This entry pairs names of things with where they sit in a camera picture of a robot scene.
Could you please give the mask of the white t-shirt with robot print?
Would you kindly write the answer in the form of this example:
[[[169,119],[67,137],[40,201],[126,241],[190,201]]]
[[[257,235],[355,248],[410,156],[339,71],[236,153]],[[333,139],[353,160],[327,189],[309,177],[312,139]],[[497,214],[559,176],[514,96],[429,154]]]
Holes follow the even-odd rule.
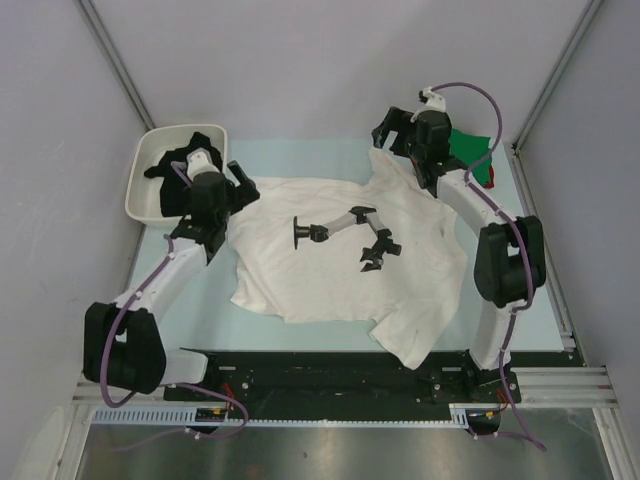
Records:
[[[232,301],[288,323],[373,322],[371,337],[416,369],[453,319],[467,256],[455,233],[455,212],[418,186],[388,153],[371,149],[366,184],[320,178],[257,180],[259,199],[232,216],[227,230],[237,252]],[[367,271],[363,251],[376,237],[352,225],[326,241],[295,241],[293,226],[325,225],[353,207],[375,209],[399,255]]]

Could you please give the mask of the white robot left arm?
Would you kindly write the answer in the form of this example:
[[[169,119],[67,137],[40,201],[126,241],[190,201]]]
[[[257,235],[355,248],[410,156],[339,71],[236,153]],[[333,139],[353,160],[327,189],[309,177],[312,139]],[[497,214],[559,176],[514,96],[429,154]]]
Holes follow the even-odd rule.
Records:
[[[167,251],[136,287],[109,303],[93,303],[84,318],[83,375],[99,384],[149,394],[185,383],[197,398],[214,397],[220,374],[205,354],[167,348],[159,326],[183,289],[213,260],[226,239],[229,219],[257,201],[255,182],[232,161],[190,174],[187,214],[167,236]]]

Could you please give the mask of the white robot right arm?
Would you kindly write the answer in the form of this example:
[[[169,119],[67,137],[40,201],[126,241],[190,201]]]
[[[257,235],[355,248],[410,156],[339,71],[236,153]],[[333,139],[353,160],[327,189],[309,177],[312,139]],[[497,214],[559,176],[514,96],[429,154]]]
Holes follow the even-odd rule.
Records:
[[[449,206],[477,237],[473,278],[483,305],[461,388],[469,399],[484,401],[507,375],[518,314],[546,282],[544,234],[536,216],[513,216],[484,191],[470,167],[451,153],[451,132],[444,111],[392,107],[371,135],[374,147],[383,148],[394,133],[391,152],[409,159],[419,187]]]

